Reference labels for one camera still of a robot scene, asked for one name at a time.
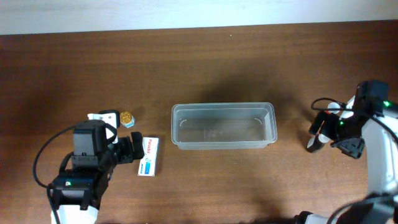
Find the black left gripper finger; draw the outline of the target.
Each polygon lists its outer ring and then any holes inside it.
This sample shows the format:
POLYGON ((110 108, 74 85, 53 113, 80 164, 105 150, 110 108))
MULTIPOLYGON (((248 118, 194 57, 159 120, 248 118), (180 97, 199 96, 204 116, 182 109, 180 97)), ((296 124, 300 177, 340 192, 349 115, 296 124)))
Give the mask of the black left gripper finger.
MULTIPOLYGON (((106 124, 111 125, 114 129, 118 129, 120 127, 120 112, 117 110, 103 110, 98 113, 88 113, 87 117, 89 120, 102 120, 106 124)), ((106 137, 107 140, 113 138, 113 144, 118 143, 118 135, 114 134, 109 128, 106 128, 106 137)))
POLYGON ((131 132, 131 140, 133 146, 133 159, 142 159, 145 156, 142 134, 140 132, 131 132))

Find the orange bottle white cap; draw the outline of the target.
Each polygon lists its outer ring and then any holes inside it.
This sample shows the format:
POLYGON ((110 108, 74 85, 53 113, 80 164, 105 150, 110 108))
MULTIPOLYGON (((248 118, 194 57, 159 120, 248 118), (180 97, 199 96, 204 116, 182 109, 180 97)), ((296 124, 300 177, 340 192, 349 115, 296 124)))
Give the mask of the orange bottle white cap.
POLYGON ((331 102, 328 104, 327 112, 333 113, 333 114, 338 114, 340 112, 340 109, 341 109, 341 106, 339 103, 331 102))

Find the white calamine lotion bottle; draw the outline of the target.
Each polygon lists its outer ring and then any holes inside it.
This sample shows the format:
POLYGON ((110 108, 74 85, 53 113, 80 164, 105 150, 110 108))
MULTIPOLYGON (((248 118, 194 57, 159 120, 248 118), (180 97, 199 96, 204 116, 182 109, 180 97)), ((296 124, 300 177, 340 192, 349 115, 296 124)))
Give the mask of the white calamine lotion bottle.
POLYGON ((354 115, 354 113, 351 111, 351 109, 354 105, 354 100, 355 100, 355 96, 353 96, 347 102, 344 112, 342 112, 342 114, 340 115, 340 119, 347 119, 347 118, 351 117, 352 115, 354 115))

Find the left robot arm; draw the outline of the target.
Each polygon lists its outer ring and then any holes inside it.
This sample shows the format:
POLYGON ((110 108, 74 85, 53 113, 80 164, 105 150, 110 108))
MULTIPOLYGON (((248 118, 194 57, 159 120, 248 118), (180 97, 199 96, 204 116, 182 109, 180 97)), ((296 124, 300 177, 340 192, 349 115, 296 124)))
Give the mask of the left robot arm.
POLYGON ((140 132, 119 137, 120 113, 91 113, 73 127, 73 151, 47 187, 52 223, 94 223, 113 170, 145 155, 140 132))

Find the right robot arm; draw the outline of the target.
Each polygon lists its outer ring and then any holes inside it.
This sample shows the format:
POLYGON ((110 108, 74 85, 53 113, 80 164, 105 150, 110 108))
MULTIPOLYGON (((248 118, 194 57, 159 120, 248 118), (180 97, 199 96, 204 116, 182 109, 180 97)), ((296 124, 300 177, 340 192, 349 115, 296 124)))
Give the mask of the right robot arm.
POLYGON ((397 104, 373 98, 347 103, 331 101, 318 109, 307 149, 326 143, 354 159, 367 153, 368 192, 365 198, 337 208, 329 217, 302 211, 294 223, 397 222, 397 104))

